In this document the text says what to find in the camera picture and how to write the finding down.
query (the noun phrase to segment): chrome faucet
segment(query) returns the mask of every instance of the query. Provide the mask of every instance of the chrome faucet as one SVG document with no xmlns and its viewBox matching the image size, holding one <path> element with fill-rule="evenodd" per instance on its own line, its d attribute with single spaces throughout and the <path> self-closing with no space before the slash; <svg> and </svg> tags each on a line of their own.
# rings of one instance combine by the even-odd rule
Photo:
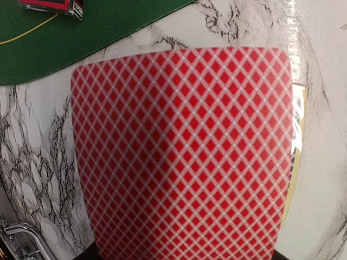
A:
<svg viewBox="0 0 347 260">
<path fill-rule="evenodd" d="M 30 235 L 34 239 L 38 247 L 37 251 L 26 251 L 26 253 L 23 254 L 21 260 L 35 260 L 33 254 L 36 253 L 41 253 L 45 260 L 57 260 L 54 254 L 52 253 L 51 249 L 47 245 L 46 241 L 43 239 L 42 235 L 37 231 L 37 229 L 34 226 L 20 222 L 8 224 L 6 221 L 0 219 L 0 235 L 2 235 L 2 237 L 5 238 L 8 242 L 10 242 L 13 239 L 14 234 L 21 232 Z"/>
</svg>

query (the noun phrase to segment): marble countertop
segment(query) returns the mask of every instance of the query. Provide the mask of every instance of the marble countertop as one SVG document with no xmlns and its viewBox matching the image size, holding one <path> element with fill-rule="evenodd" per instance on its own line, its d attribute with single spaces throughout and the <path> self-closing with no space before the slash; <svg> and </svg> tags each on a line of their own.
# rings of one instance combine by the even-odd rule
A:
<svg viewBox="0 0 347 260">
<path fill-rule="evenodd" d="M 70 77 L 81 64 L 178 48 L 286 49 L 309 89 L 292 205 L 276 249 L 289 259 L 346 259 L 347 2 L 200 0 L 51 76 L 0 88 L 1 178 L 22 221 L 59 260 L 92 242 L 74 158 Z"/>
</svg>

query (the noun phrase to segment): metal faucet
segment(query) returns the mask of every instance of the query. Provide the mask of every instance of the metal faucet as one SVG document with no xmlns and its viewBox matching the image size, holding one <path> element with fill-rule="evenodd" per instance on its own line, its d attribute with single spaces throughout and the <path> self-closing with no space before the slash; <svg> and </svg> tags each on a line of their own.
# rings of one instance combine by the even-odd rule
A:
<svg viewBox="0 0 347 260">
<path fill-rule="evenodd" d="M 9 225 L 6 221 L 0 220 L 0 234 L 8 241 L 12 240 L 12 235 L 21 232 L 30 235 L 35 240 L 36 245 L 39 249 L 38 251 L 26 253 L 26 255 L 22 258 L 23 260 L 34 260 L 35 258 L 32 255 L 38 252 L 41 253 L 45 260 L 57 260 L 54 254 L 52 253 L 51 249 L 47 245 L 46 241 L 43 239 L 42 235 L 37 231 L 37 229 L 34 226 L 21 222 Z"/>
</svg>

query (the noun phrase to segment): yellow wire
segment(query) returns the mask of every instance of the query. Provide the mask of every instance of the yellow wire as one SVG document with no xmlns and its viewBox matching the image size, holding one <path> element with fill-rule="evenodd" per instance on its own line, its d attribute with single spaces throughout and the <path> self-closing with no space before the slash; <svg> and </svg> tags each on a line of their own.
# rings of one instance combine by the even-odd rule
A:
<svg viewBox="0 0 347 260">
<path fill-rule="evenodd" d="M 36 29 L 38 29 L 38 28 L 44 26 L 46 23 L 49 23 L 50 21 L 52 21 L 52 20 L 53 20 L 54 18 L 56 18 L 57 16 L 58 16 L 58 14 L 52 16 L 51 18 L 45 20 L 43 23 L 40 23 L 38 26 L 36 26 L 36 27 L 30 29 L 29 31 L 25 32 L 24 34 L 18 35 L 17 37 L 14 37 L 14 38 L 12 38 L 12 39 L 10 39 L 10 40 L 4 41 L 4 42 L 0 42 L 0 45 L 4 45 L 4 44 L 10 43 L 10 42 L 13 42 L 13 41 L 15 41 L 15 40 L 17 40 L 17 39 L 19 39 L 19 38 L 22 38 L 23 36 L 25 36 L 25 35 L 27 35 L 27 34 L 33 32 L 33 31 L 35 31 Z"/>
</svg>

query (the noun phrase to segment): red diamond pattern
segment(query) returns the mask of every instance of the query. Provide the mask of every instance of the red diamond pattern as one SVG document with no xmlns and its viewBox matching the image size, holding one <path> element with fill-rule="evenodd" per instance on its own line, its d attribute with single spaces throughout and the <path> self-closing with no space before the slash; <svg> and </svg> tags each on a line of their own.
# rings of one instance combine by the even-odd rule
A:
<svg viewBox="0 0 347 260">
<path fill-rule="evenodd" d="M 79 67 L 75 152 L 101 256 L 271 259 L 290 176 L 290 71 L 266 48 Z"/>
</svg>

